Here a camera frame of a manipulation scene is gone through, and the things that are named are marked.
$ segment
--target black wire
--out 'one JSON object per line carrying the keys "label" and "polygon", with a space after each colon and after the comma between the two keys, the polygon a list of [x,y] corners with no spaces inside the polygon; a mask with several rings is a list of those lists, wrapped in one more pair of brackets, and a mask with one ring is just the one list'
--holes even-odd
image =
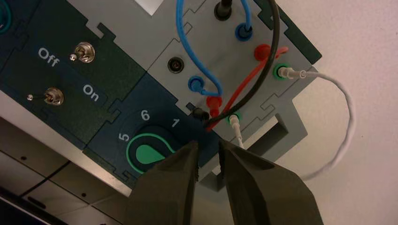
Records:
{"label": "black wire", "polygon": [[236,111],[238,111],[240,108],[242,108],[256,94],[256,92],[260,89],[262,83],[264,82],[265,78],[267,77],[268,72],[270,71],[272,64],[274,63],[276,51],[278,50],[279,32],[280,32],[278,5],[276,4],[275,0],[268,0],[268,2],[271,6],[272,18],[274,20],[274,30],[273,30],[273,35],[272,35],[271,53],[268,57],[268,60],[265,64],[265,67],[264,67],[262,73],[260,74],[256,83],[250,89],[250,91],[242,98],[242,100],[240,100],[238,103],[236,103],[236,105],[234,105],[228,111],[223,112],[220,115],[208,120],[205,123],[205,127],[208,127],[212,123],[215,123],[219,120],[222,120],[222,119],[234,114]]}
{"label": "black wire", "polygon": [[40,187],[42,184],[44,184],[44,182],[46,182],[47,180],[51,179],[53,176],[55,176],[57,173],[59,173],[61,170],[63,170],[63,168],[65,168],[67,165],[69,165],[70,161],[68,160],[65,164],[63,164],[60,168],[58,168],[56,171],[54,171],[52,174],[50,174],[48,177],[44,178],[44,180],[40,181],[38,184],[36,184],[35,186],[29,188],[29,190],[23,192],[19,197],[24,197],[25,195],[29,194],[30,192],[32,192],[34,189],[37,189],[38,187]]}
{"label": "black wire", "polygon": [[232,6],[232,0],[221,0],[223,6]]}

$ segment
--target electronic trainer panel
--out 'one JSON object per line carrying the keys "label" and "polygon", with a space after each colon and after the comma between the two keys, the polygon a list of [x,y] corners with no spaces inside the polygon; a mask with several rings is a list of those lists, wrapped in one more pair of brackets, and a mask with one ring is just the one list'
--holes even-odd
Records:
{"label": "electronic trainer panel", "polygon": [[[0,89],[132,188],[142,173],[191,140],[199,142],[199,166],[216,155],[220,137],[234,141],[227,121],[207,132],[191,115],[208,107],[188,80],[198,75],[207,90],[216,89],[180,43],[176,1],[156,3],[149,10],[139,0],[0,0]],[[226,21],[214,16],[217,3],[186,0],[184,31],[223,84],[222,98],[229,99],[258,65],[254,49],[271,44],[272,18],[266,1],[250,0],[253,37],[241,42],[234,34],[245,19],[240,2],[233,1]],[[279,46],[289,51],[275,64],[312,69],[320,53],[280,14]],[[259,154],[276,160],[306,136],[292,99],[311,81],[280,82],[269,75],[239,111],[244,139],[278,119]]]}

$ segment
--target red wire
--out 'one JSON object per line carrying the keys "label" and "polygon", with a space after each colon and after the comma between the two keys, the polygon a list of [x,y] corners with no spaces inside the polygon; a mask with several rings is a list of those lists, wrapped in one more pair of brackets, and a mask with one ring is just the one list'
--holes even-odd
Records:
{"label": "red wire", "polygon": [[[276,56],[275,58],[279,58],[279,56],[281,54],[286,53],[289,50],[288,47],[282,47],[280,49],[278,49],[278,51],[276,52]],[[228,103],[225,105],[224,109],[222,110],[222,112],[228,111],[232,104],[234,104],[235,100],[238,98],[238,96],[240,95],[240,93],[243,91],[243,89],[246,87],[246,85],[263,69],[263,67],[265,66],[266,62],[268,60],[268,57],[265,58],[263,61],[261,61],[258,66],[256,66],[256,68],[254,68],[249,75],[242,81],[242,83],[239,85],[239,87],[235,90],[235,92],[233,93],[233,95],[231,96],[230,100],[228,101]],[[211,131],[220,121],[217,121],[215,123],[213,123],[212,125],[208,126],[206,128],[207,131]]]}

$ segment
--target blue wire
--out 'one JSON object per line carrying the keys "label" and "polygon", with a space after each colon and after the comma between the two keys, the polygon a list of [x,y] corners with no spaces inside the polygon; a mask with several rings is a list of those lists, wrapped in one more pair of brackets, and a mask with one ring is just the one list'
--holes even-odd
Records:
{"label": "blue wire", "polygon": [[250,12],[250,7],[249,4],[247,4],[246,0],[240,0],[242,3],[243,8],[245,9],[246,13],[246,24],[245,24],[245,30],[249,31],[250,28],[252,27],[252,13]]}
{"label": "blue wire", "polygon": [[177,9],[176,9],[176,25],[177,25],[177,32],[178,36],[181,39],[181,43],[183,47],[193,63],[198,67],[202,73],[209,78],[211,82],[217,87],[217,93],[209,92],[207,90],[202,90],[200,93],[206,96],[214,96],[219,97],[222,95],[222,87],[218,79],[208,70],[205,65],[196,57],[195,53],[193,52],[191,46],[188,43],[188,39],[184,33],[184,26],[183,26],[183,7],[184,7],[184,0],[177,0]]}
{"label": "blue wire", "polygon": [[12,18],[11,18],[11,10],[10,10],[10,7],[7,4],[7,2],[4,1],[4,0],[0,0],[0,3],[2,3],[2,5],[4,6],[4,8],[6,10],[6,16],[7,16],[7,23],[4,25],[3,28],[0,29],[0,34],[1,34],[3,32],[6,32],[9,29],[9,27],[11,25],[11,19]]}

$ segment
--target white label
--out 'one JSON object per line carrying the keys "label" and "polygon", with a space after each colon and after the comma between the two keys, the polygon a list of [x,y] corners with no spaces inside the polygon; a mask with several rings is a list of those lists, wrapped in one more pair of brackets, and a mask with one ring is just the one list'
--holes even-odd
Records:
{"label": "white label", "polygon": [[141,111],[141,117],[143,120],[148,121],[150,119],[150,116],[148,114],[148,110],[142,110]]}
{"label": "white label", "polygon": [[173,125],[171,125],[172,128],[177,125],[177,123],[180,121],[180,119],[173,119],[173,120],[174,120],[174,123],[173,123]]}
{"label": "white label", "polygon": [[127,134],[119,134],[119,139],[128,142],[130,140],[130,137]]}
{"label": "white label", "polygon": [[93,99],[94,102],[98,101],[99,95],[98,95],[97,93],[94,92],[94,89],[92,88],[91,85],[86,84],[86,85],[83,87],[83,92],[84,92],[86,95],[91,96],[91,99]]}
{"label": "white label", "polygon": [[43,47],[38,50],[38,55],[40,58],[44,59],[51,67],[54,67],[58,62],[60,62],[59,59],[57,59],[54,55],[50,55],[50,52]]}

